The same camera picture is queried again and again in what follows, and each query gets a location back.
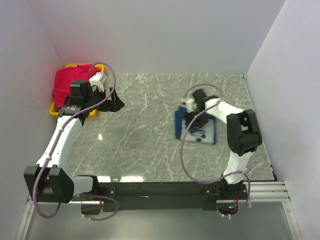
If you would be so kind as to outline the black base beam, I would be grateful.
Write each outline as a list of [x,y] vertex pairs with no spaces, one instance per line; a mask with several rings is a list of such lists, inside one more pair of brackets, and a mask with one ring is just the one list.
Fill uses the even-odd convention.
[[103,201],[103,211],[202,209],[216,211],[217,201],[245,200],[243,181],[228,185],[225,180],[211,184],[197,182],[105,182],[82,196]]

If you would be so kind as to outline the blue t shirt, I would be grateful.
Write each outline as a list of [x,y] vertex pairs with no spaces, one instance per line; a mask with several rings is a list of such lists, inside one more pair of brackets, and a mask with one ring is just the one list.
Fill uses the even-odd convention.
[[[188,125],[184,120],[183,114],[187,113],[187,109],[184,106],[179,106],[175,111],[174,116],[174,129],[175,138],[182,140]],[[217,143],[217,127],[216,118],[212,115],[207,116],[208,122],[203,127],[197,127],[194,133],[190,131],[185,137],[186,142],[195,142],[200,144],[215,145]]]

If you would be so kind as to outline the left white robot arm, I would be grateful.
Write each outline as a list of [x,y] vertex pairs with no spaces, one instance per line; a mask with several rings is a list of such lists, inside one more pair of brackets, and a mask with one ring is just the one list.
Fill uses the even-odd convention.
[[74,196],[83,195],[88,201],[100,195],[98,178],[80,175],[71,178],[64,171],[73,144],[89,113],[117,112],[124,107],[115,88],[107,93],[98,84],[76,80],[70,84],[70,94],[58,111],[52,138],[35,166],[26,167],[23,176],[32,200],[45,203],[69,203]]

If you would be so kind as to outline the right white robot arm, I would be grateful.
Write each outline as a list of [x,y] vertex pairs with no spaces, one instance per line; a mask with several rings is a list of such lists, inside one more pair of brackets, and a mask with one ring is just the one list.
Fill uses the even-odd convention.
[[256,113],[252,109],[230,105],[221,97],[208,96],[203,89],[194,91],[191,98],[182,100],[182,104],[186,109],[182,115],[186,125],[182,141],[200,130],[212,130],[215,138],[216,124],[210,117],[226,125],[230,155],[227,167],[219,180],[219,193],[226,200],[232,199],[243,184],[244,173],[251,156],[263,142]]

